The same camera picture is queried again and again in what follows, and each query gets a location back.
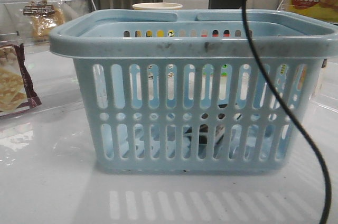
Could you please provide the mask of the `bread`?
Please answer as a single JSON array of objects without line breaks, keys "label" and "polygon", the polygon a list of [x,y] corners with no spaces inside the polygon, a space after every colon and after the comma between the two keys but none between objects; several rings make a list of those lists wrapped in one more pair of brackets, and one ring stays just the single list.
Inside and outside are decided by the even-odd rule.
[{"label": "bread", "polygon": [[22,14],[30,20],[33,38],[46,39],[52,29],[65,23],[65,15],[61,8],[63,1],[31,1],[24,6]]}]

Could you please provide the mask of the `yellow popcorn paper cup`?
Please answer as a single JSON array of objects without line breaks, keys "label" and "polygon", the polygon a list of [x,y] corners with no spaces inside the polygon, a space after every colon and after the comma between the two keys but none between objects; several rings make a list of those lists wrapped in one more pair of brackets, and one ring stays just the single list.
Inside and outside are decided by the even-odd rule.
[{"label": "yellow popcorn paper cup", "polygon": [[182,4],[168,2],[137,3],[132,5],[134,10],[180,10],[182,7]]}]

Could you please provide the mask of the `light blue plastic basket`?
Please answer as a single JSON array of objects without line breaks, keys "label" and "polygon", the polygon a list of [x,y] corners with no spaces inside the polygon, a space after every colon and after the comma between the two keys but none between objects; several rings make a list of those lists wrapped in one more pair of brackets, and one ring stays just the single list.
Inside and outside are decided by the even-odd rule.
[{"label": "light blue plastic basket", "polygon": [[49,40],[74,62],[106,170],[254,172],[288,159],[297,131],[257,67],[240,10],[100,10],[55,27]]}]

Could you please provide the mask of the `clear acrylic display shelf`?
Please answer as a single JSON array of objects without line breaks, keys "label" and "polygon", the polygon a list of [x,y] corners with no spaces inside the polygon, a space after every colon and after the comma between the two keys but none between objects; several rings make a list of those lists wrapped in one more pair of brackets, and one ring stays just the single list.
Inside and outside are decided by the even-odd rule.
[{"label": "clear acrylic display shelf", "polygon": [[[30,20],[22,14],[24,6],[31,1],[41,0],[1,0],[1,46],[23,44],[25,57],[29,53],[49,49],[49,37],[41,40],[33,38]],[[61,8],[65,22],[68,22],[95,10],[95,5],[93,0],[64,0]]]}]

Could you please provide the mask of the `maroon biscuit snack packet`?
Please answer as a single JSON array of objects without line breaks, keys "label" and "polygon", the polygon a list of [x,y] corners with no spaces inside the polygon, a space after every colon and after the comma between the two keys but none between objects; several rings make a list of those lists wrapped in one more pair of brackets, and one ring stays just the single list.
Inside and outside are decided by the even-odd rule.
[{"label": "maroon biscuit snack packet", "polygon": [[24,45],[2,45],[1,116],[23,113],[41,104],[25,66]]}]

